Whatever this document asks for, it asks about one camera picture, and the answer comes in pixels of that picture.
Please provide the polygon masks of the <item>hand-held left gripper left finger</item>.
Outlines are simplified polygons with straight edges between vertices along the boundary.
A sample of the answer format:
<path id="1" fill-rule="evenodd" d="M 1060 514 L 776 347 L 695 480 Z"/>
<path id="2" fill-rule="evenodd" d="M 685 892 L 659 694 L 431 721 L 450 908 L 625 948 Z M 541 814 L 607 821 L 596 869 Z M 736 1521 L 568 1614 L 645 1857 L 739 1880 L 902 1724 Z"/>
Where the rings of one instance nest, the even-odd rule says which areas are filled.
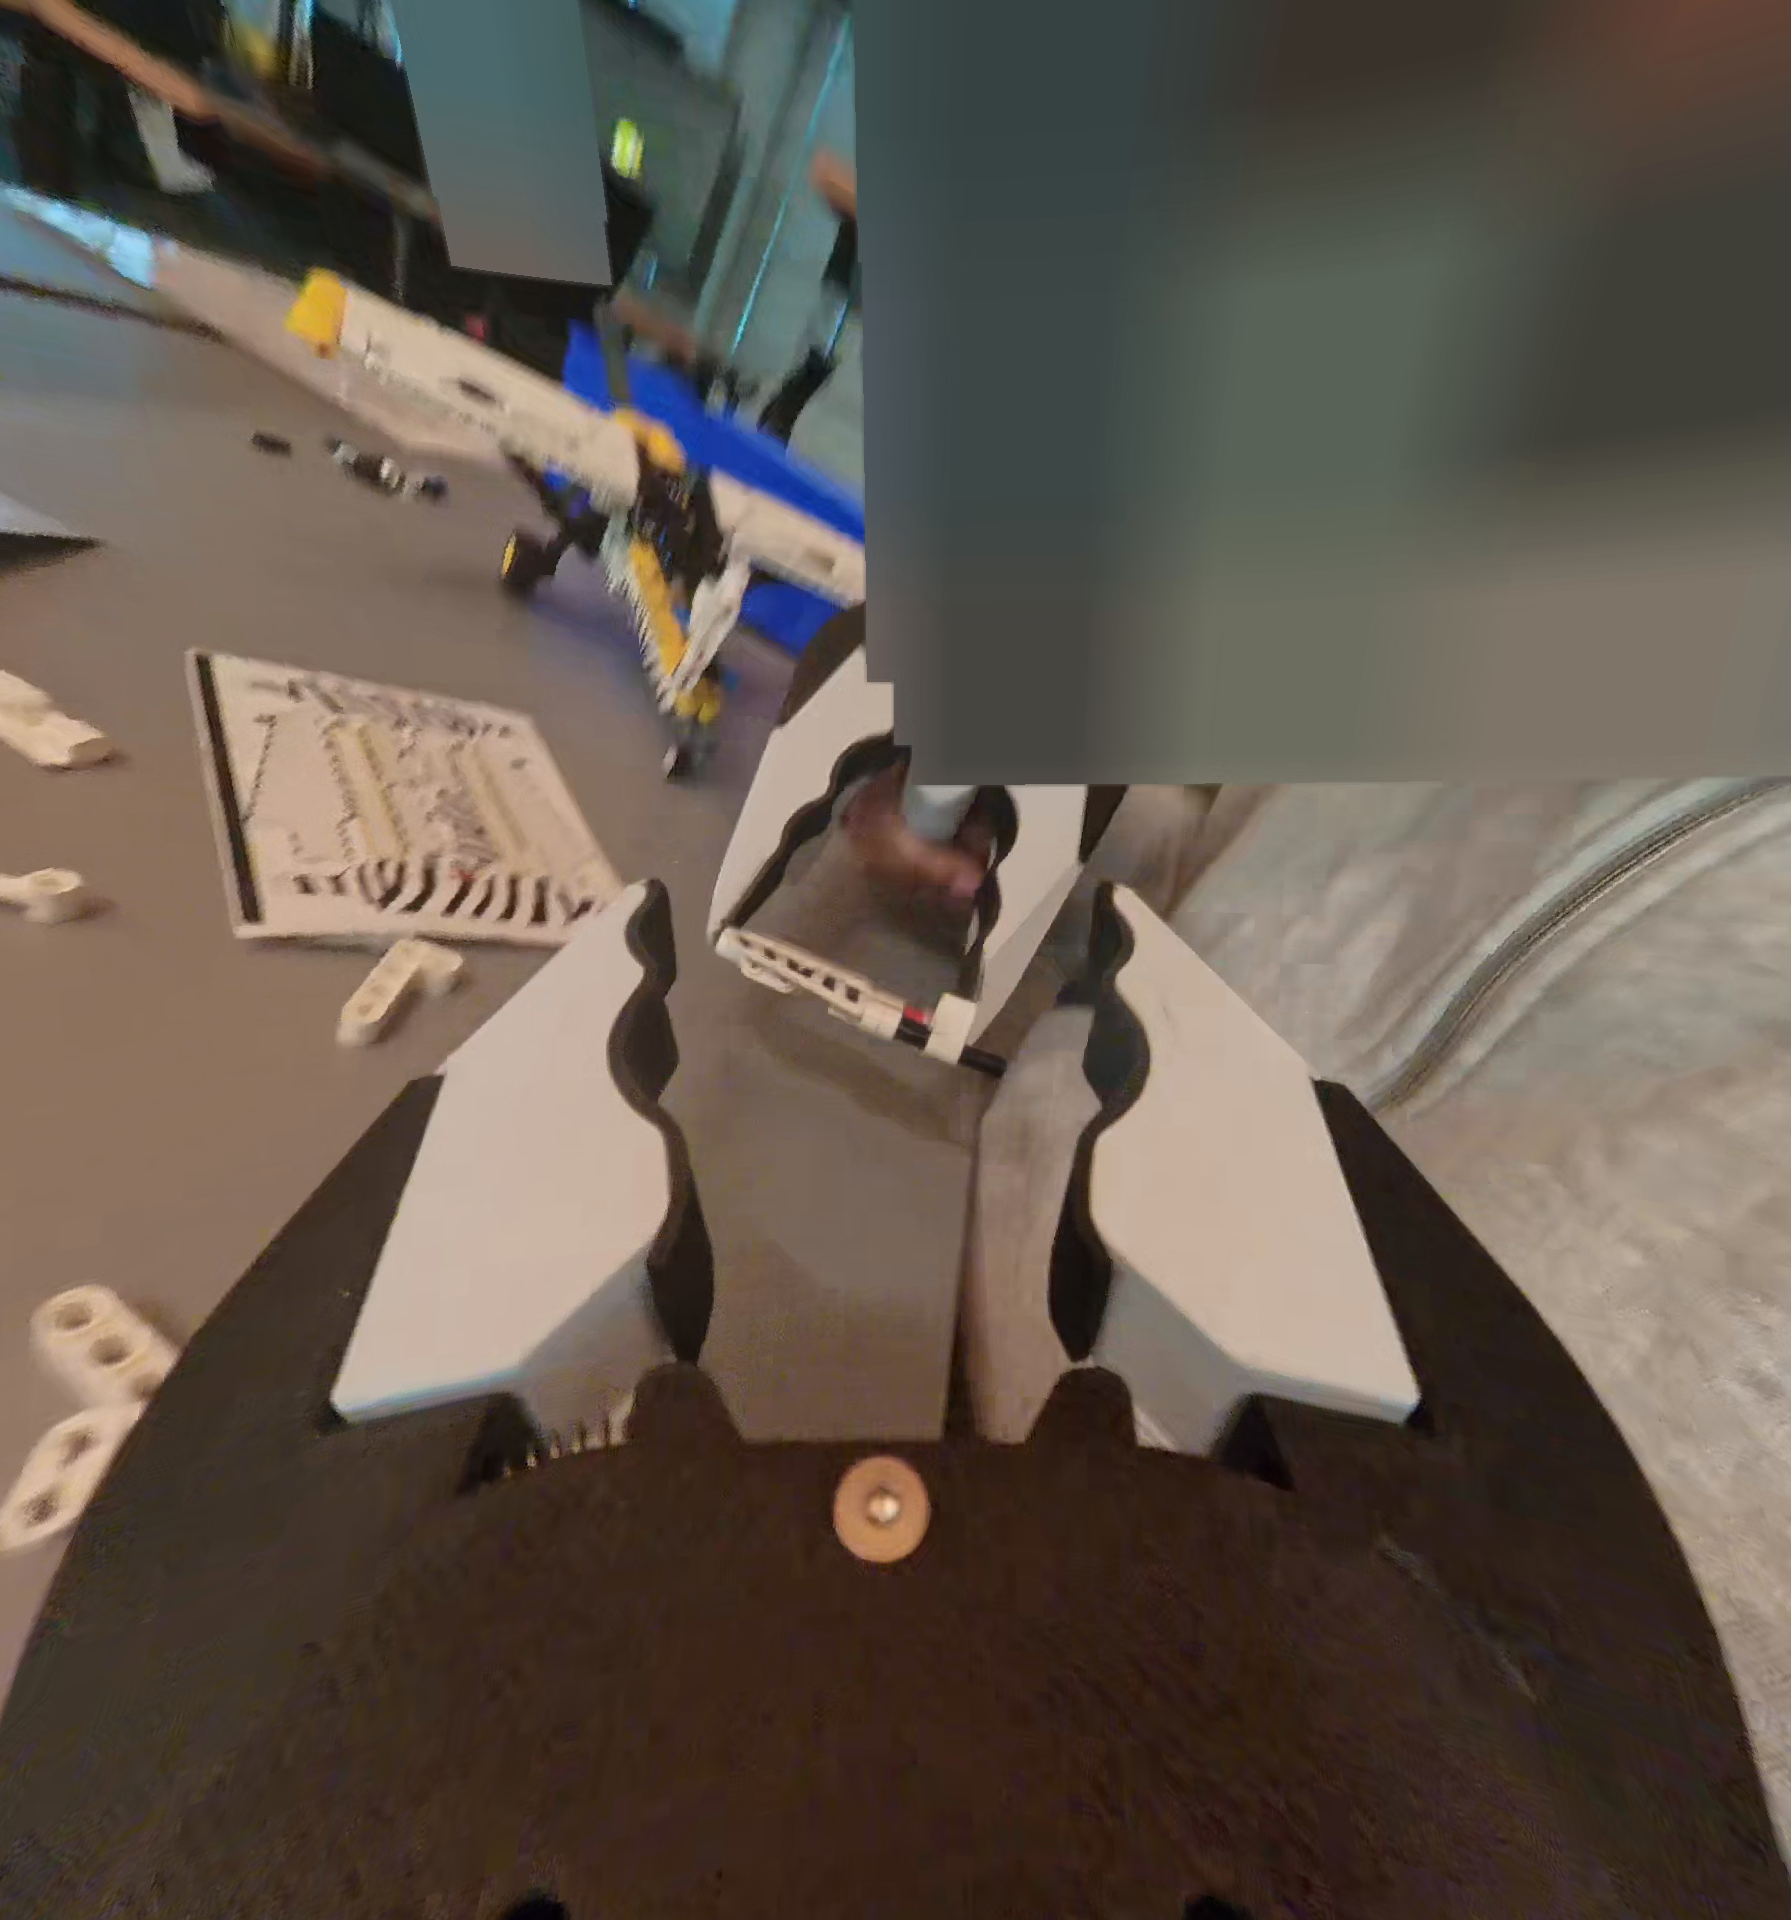
<path id="1" fill-rule="evenodd" d="M 669 894 L 632 882 L 449 1058 L 331 1389 L 346 1421 L 509 1396 L 536 1427 L 623 1427 L 649 1374 L 702 1357 L 676 977 Z"/>

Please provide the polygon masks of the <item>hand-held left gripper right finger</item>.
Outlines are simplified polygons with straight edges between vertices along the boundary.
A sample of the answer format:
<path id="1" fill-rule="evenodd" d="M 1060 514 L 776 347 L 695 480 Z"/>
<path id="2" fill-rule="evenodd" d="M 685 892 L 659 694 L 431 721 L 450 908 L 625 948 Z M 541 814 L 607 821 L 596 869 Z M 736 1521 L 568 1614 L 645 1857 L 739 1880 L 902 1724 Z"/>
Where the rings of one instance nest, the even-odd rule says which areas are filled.
<path id="1" fill-rule="evenodd" d="M 1423 1389 L 1302 1056 L 1130 886 L 1082 983 L 1086 1119 L 1051 1257 L 1070 1357 L 1144 1443 L 1218 1454 L 1261 1401 L 1407 1427 Z"/>

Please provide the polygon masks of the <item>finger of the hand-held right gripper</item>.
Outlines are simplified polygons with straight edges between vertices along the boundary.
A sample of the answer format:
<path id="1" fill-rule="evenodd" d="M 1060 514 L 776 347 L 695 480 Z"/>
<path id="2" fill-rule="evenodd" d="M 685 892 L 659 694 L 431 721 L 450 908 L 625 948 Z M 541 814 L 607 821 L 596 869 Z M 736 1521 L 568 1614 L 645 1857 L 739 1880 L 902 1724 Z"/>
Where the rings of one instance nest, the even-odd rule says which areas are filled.
<path id="1" fill-rule="evenodd" d="M 906 758 L 894 684 L 874 677 L 865 648 L 785 729 L 779 714 L 716 877 L 708 946 L 718 929 L 750 926 L 797 853 L 833 830 L 845 794 Z"/>
<path id="2" fill-rule="evenodd" d="M 987 866 L 958 966 L 958 998 L 970 1008 L 958 1018 L 964 1044 L 983 1044 L 1072 898 L 1089 855 L 1089 802 L 1087 786 L 976 789 Z"/>

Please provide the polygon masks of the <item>striped white lego assembly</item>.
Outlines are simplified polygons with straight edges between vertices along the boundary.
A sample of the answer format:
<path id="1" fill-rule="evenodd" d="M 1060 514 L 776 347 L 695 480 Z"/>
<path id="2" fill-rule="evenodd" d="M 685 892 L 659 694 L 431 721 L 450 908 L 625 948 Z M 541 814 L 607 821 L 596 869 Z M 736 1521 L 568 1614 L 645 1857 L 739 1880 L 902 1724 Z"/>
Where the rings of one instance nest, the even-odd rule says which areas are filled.
<path id="1" fill-rule="evenodd" d="M 715 951 L 751 983 L 820 1004 L 862 1036 L 991 1079 L 1008 1073 L 1002 1053 L 976 1044 L 979 1004 L 964 996 L 941 995 L 933 1006 L 916 1006 L 807 948 L 739 926 L 718 929 Z"/>

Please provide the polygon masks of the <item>white yellow lego plane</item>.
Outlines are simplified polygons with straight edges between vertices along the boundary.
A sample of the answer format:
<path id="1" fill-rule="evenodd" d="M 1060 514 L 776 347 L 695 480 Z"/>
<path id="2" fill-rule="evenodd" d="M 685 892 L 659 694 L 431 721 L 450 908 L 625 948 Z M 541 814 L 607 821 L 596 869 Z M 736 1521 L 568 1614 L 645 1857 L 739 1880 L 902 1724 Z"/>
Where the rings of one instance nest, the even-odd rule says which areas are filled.
<path id="1" fill-rule="evenodd" d="M 665 776 L 680 779 L 716 744 L 718 660 L 751 581 L 852 606 L 865 596 L 865 546 L 699 465 L 634 402 L 615 318 L 596 323 L 607 404 L 326 270 L 304 279 L 288 311 L 288 330 L 306 348 L 476 432 L 535 494 L 549 530 L 509 541 L 500 563 L 509 596 L 531 596 L 576 546 L 600 563 L 632 614 L 645 679 L 669 731 Z"/>

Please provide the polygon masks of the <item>white angled lego beam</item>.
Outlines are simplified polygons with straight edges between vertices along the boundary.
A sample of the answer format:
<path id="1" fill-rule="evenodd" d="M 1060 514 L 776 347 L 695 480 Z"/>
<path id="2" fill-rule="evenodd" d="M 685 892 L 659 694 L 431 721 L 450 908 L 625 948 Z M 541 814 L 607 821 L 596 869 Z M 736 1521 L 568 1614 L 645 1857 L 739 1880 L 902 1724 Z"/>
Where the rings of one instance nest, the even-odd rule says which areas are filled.
<path id="1" fill-rule="evenodd" d="M 336 1044 L 378 1044 L 415 1004 L 450 996 L 464 971 L 462 953 L 424 937 L 398 938 L 343 1003 L 334 1027 Z"/>

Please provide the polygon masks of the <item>cluster of black lego pieces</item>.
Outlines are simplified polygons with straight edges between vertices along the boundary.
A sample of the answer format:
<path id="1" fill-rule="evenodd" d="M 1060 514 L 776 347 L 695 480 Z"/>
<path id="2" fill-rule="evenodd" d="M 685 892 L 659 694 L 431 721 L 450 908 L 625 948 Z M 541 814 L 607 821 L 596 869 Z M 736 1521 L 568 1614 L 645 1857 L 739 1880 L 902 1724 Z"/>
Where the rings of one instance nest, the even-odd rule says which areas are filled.
<path id="1" fill-rule="evenodd" d="M 439 473 L 410 468 L 390 453 L 369 452 L 338 435 L 326 438 L 326 453 L 334 468 L 369 494 L 435 506 L 447 501 L 452 491 L 449 479 Z"/>

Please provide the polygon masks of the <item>white lego panel piece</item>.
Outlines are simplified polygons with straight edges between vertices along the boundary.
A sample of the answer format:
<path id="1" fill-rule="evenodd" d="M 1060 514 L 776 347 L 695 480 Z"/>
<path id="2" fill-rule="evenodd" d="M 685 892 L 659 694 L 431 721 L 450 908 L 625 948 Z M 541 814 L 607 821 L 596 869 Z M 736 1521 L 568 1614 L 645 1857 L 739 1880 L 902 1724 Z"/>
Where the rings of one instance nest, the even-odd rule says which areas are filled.
<path id="1" fill-rule="evenodd" d="M 113 760 L 106 733 L 69 716 L 41 686 L 0 670 L 0 742 L 51 772 L 78 772 Z"/>

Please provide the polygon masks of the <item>person's right hand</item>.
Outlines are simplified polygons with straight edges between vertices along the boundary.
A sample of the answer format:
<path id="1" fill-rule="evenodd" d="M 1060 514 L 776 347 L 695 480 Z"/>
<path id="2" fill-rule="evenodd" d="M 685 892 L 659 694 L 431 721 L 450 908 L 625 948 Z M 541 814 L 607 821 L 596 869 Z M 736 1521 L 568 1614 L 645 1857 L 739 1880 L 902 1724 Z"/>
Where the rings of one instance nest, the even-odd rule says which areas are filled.
<path id="1" fill-rule="evenodd" d="M 902 767 L 889 767 L 848 799 L 846 842 L 889 886 L 970 903 L 987 873 L 970 827 L 976 794 L 972 786 L 915 786 Z"/>

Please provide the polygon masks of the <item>blue plastic bin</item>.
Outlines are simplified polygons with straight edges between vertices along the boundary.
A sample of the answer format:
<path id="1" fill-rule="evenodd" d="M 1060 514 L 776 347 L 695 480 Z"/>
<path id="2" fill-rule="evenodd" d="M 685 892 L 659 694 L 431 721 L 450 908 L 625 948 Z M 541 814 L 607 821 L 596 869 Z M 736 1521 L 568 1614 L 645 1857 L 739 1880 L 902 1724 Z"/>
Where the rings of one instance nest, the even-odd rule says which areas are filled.
<path id="1" fill-rule="evenodd" d="M 861 491 L 820 473 L 782 442 L 745 418 L 708 408 L 693 381 L 665 366 L 628 362 L 634 406 L 662 423 L 683 446 L 692 466 L 708 468 L 857 543 L 865 534 Z M 753 581 L 741 621 L 750 631 L 801 660 L 829 626 L 838 606 L 827 596 L 793 584 Z"/>

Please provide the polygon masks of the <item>zebra striped sticker sheet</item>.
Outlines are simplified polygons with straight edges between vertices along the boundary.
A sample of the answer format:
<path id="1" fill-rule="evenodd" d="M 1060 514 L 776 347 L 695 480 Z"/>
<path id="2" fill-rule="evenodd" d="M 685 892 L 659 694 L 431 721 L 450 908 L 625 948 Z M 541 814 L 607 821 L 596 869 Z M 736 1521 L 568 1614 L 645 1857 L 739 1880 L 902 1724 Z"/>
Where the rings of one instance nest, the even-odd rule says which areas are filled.
<path id="1" fill-rule="evenodd" d="M 243 944 L 566 944 L 621 878 L 523 711 L 221 652 L 186 660 Z"/>

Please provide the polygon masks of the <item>white instruction booklet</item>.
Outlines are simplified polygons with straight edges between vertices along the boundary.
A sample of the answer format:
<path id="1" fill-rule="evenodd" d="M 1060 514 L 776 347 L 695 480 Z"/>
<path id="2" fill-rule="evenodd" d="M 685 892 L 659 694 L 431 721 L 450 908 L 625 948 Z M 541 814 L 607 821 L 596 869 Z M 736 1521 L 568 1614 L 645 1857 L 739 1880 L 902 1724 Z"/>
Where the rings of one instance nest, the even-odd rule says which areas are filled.
<path id="1" fill-rule="evenodd" d="M 306 285 L 159 242 L 159 291 L 233 347 L 410 453 L 500 466 L 503 453 L 611 471 L 628 442 L 595 404 L 512 356 L 338 283 L 332 350 L 294 329 Z"/>

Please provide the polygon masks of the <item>wooden desk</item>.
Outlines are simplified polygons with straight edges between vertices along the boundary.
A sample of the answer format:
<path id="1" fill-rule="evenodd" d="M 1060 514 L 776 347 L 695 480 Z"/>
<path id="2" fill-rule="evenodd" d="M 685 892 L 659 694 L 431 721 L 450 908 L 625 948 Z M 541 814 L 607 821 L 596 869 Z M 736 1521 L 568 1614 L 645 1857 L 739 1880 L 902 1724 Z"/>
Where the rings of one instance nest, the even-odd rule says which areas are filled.
<path id="1" fill-rule="evenodd" d="M 78 4 L 0 2 L 0 13 L 38 23 L 198 126 L 221 129 L 235 143 L 261 148 L 274 158 L 288 158 L 320 180 L 346 180 L 358 192 L 390 205 L 401 216 L 435 230 L 442 224 L 442 213 L 426 186 L 398 173 L 347 136 L 323 133 L 301 111 L 283 111 L 270 91 L 216 87 L 201 74 L 156 56 L 134 38 Z"/>

